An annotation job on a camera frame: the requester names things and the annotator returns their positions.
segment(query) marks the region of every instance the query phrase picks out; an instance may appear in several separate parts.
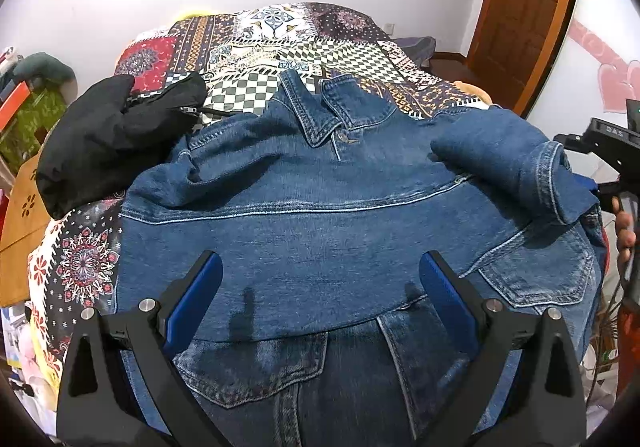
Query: baseboard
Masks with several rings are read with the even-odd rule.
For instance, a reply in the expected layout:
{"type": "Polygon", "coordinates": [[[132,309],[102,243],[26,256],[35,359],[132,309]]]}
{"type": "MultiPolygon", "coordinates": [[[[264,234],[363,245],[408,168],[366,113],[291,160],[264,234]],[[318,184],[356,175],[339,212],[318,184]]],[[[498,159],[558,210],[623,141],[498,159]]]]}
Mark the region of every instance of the baseboard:
{"type": "Polygon", "coordinates": [[[462,53],[455,52],[433,52],[432,59],[444,59],[448,61],[458,61],[463,63],[466,60],[466,57],[462,55],[462,53]]]}

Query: brown floor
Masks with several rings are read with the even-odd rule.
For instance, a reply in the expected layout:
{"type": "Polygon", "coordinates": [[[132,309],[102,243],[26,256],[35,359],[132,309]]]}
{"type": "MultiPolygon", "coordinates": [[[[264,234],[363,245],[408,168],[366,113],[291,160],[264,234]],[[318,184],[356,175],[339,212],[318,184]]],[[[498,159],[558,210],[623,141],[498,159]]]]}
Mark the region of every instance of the brown floor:
{"type": "Polygon", "coordinates": [[[430,73],[447,81],[478,84],[478,77],[464,64],[452,59],[431,59],[430,73]]]}

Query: wooden door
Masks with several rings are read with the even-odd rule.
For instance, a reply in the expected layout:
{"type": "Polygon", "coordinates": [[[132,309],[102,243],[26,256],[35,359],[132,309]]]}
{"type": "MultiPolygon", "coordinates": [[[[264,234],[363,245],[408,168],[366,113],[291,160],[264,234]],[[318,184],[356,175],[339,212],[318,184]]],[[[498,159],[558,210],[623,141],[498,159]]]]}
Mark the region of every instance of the wooden door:
{"type": "Polygon", "coordinates": [[[522,114],[546,78],[575,0],[484,0],[467,66],[494,102],[522,114]]]}

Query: patchwork bedspread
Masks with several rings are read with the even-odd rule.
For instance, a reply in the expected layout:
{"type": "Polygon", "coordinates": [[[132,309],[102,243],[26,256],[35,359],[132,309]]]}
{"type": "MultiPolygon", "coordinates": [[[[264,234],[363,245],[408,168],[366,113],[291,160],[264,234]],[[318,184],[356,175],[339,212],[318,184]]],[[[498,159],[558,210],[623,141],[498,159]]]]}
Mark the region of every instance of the patchwork bedspread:
{"type": "MultiPolygon", "coordinates": [[[[115,73],[132,74],[134,98],[143,99],[197,71],[207,83],[205,105],[260,115],[278,88],[278,73],[290,68],[312,92],[324,78],[353,74],[364,90],[415,118],[478,100],[420,70],[370,17],[320,3],[198,16],[144,32],[124,50],[115,73]]],[[[214,122],[203,116],[205,125],[214,122]]],[[[116,194],[52,221],[30,255],[32,326],[40,368],[54,387],[82,309],[116,310],[123,198],[116,194]]]]}

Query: silver bolt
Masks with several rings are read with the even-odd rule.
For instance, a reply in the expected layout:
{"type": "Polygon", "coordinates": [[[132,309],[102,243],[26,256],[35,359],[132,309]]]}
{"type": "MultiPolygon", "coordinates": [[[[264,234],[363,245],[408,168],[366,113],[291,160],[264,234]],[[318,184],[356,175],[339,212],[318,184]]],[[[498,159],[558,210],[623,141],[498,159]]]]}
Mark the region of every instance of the silver bolt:
{"type": "Polygon", "coordinates": [[[559,318],[562,317],[562,312],[560,312],[558,310],[558,308],[555,308],[554,306],[552,306],[551,308],[549,308],[548,310],[546,310],[546,313],[548,314],[548,316],[553,319],[554,321],[557,321],[559,318]]]}
{"type": "Polygon", "coordinates": [[[156,301],[154,301],[150,297],[143,299],[142,301],[140,301],[140,304],[138,305],[138,308],[140,309],[140,311],[143,311],[143,312],[150,312],[155,307],[156,307],[156,301]]]}
{"type": "Polygon", "coordinates": [[[82,312],[80,312],[81,318],[84,319],[85,321],[88,321],[94,315],[95,315],[95,310],[91,307],[85,308],[84,310],[82,310],[82,312]]]}
{"type": "Polygon", "coordinates": [[[497,300],[497,299],[489,299],[486,302],[486,308],[487,310],[489,310],[490,312],[501,312],[502,309],[504,308],[504,305],[502,304],[502,301],[497,300]]]}

